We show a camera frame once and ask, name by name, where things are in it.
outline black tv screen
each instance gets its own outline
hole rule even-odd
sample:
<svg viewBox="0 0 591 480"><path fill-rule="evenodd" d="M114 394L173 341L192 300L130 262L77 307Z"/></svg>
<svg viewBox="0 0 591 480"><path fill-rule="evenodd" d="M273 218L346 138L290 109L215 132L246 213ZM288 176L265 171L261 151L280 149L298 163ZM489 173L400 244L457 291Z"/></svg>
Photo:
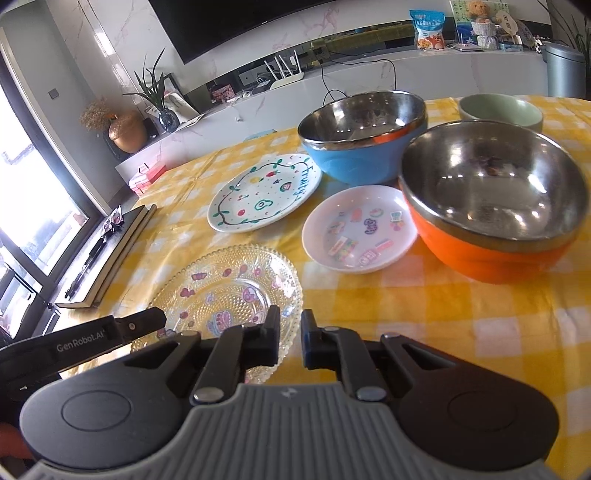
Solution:
<svg viewBox="0 0 591 480"><path fill-rule="evenodd" d="M184 63L266 22L329 0L150 0Z"/></svg>

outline blue snack bag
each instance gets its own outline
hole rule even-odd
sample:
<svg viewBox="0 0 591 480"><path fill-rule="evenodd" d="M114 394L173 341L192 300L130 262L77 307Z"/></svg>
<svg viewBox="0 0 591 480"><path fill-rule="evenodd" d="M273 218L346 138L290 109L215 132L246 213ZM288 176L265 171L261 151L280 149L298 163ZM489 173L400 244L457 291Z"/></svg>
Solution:
<svg viewBox="0 0 591 480"><path fill-rule="evenodd" d="M420 49L445 48L443 24L445 13L433 10L411 10L415 31L414 44Z"/></svg>

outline pink box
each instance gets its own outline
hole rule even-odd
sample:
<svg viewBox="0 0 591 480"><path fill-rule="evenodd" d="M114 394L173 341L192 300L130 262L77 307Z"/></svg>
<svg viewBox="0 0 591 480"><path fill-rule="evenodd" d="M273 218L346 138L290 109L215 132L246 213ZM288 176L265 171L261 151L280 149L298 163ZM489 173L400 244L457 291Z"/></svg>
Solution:
<svg viewBox="0 0 591 480"><path fill-rule="evenodd" d="M160 161L156 162L151 167L144 163L144 165L138 169L138 172L131 177L129 186L138 197L141 197L165 171L166 165Z"/></svg>

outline blue glass vase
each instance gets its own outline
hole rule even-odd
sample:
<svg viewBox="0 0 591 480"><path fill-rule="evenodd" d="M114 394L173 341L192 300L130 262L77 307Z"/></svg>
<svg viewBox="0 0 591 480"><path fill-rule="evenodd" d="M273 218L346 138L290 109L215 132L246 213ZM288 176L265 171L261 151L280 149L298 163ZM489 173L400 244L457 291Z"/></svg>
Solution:
<svg viewBox="0 0 591 480"><path fill-rule="evenodd" d="M174 132L181 124L181 122L178 121L177 114L174 113L170 108L161 110L158 120L160 120L160 125L162 125L169 134Z"/></svg>

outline white dish with stickers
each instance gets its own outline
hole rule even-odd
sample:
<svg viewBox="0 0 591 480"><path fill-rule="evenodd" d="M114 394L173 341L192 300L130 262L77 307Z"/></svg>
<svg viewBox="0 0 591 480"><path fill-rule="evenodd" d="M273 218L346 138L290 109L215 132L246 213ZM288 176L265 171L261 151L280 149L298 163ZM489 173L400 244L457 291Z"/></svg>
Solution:
<svg viewBox="0 0 591 480"><path fill-rule="evenodd" d="M322 171L309 155L279 155L247 168L213 198L207 212L218 232L243 233L289 215L318 188Z"/></svg>
<svg viewBox="0 0 591 480"><path fill-rule="evenodd" d="M301 239L316 263L343 273L369 273L403 257L417 239L417 228L400 190L366 185L318 205Z"/></svg>

